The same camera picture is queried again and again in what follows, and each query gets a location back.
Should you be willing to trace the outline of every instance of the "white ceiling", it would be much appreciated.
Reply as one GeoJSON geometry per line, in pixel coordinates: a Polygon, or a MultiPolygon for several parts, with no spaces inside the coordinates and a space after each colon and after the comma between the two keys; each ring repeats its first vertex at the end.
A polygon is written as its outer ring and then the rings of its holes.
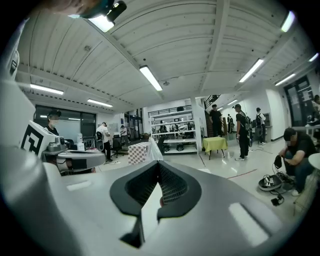
{"type": "Polygon", "coordinates": [[[273,83],[314,63],[313,46],[299,24],[273,0],[125,0],[127,9],[103,33],[84,19],[46,10],[27,22],[18,51],[17,81],[30,99],[118,113],[191,96],[232,94],[273,83]],[[239,79],[254,62],[262,67],[239,79]],[[157,92],[139,72],[148,65],[157,92]],[[30,82],[65,91],[31,90],[30,82]]]}

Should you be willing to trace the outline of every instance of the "glass door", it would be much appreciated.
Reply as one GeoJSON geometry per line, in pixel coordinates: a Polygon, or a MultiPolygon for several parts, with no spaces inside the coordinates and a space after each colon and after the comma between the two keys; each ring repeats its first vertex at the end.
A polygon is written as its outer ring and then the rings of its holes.
{"type": "Polygon", "coordinates": [[[313,112],[313,93],[307,76],[284,87],[288,100],[291,125],[301,127],[307,124],[308,116],[313,112]]]}

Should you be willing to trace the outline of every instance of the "yellow tablecloth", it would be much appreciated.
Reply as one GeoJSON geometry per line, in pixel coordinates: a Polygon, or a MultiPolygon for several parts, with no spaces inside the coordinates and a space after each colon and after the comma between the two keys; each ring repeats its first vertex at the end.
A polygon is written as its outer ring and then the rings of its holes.
{"type": "Polygon", "coordinates": [[[227,150],[228,144],[225,138],[211,137],[203,139],[202,147],[205,148],[205,152],[210,152],[212,150],[227,150]]]}

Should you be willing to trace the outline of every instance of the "white floor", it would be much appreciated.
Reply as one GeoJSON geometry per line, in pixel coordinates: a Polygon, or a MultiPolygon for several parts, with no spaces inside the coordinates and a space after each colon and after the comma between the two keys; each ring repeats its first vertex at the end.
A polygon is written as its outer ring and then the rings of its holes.
{"type": "MultiPolygon", "coordinates": [[[[301,214],[301,211],[297,209],[294,215],[294,200],[296,197],[291,196],[291,192],[288,191],[283,194],[283,204],[273,206],[271,199],[274,199],[277,196],[258,188],[258,182],[264,175],[274,174],[272,165],[277,153],[283,146],[284,141],[282,139],[261,146],[263,150],[259,148],[257,144],[254,144],[253,147],[249,148],[249,150],[253,151],[249,152],[249,157],[245,161],[235,161],[235,157],[240,155],[240,148],[236,140],[228,142],[228,150],[224,151],[225,157],[223,157],[221,151],[218,153],[217,151],[213,151],[211,153],[211,159],[209,160],[209,155],[202,151],[199,155],[196,153],[166,154],[163,158],[165,161],[183,164],[198,170],[202,169],[201,171],[229,179],[269,206],[284,224],[291,224],[293,221],[297,220],[301,214]]],[[[113,156],[112,159],[113,162],[98,166],[96,171],[104,172],[128,166],[127,155],[119,155],[118,158],[113,156]]],[[[142,223],[147,223],[144,225],[145,238],[151,234],[152,230],[157,226],[156,214],[160,207],[159,199],[161,196],[160,186],[157,185],[142,209],[142,223]]]]}

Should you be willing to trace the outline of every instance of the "desk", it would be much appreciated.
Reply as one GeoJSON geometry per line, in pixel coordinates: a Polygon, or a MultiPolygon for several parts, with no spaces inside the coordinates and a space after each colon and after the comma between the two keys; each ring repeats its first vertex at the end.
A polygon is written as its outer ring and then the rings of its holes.
{"type": "Polygon", "coordinates": [[[310,165],[312,165],[317,170],[320,170],[320,153],[315,153],[308,158],[310,165]]]}
{"type": "Polygon", "coordinates": [[[140,142],[128,147],[128,164],[136,165],[147,160],[150,142],[140,142]]]}
{"type": "Polygon", "coordinates": [[[205,152],[210,152],[209,160],[211,158],[211,151],[216,150],[218,153],[218,150],[221,150],[223,153],[223,157],[225,157],[224,150],[228,149],[228,144],[225,138],[222,137],[211,137],[211,138],[204,138],[202,141],[202,148],[205,148],[205,152]]]}

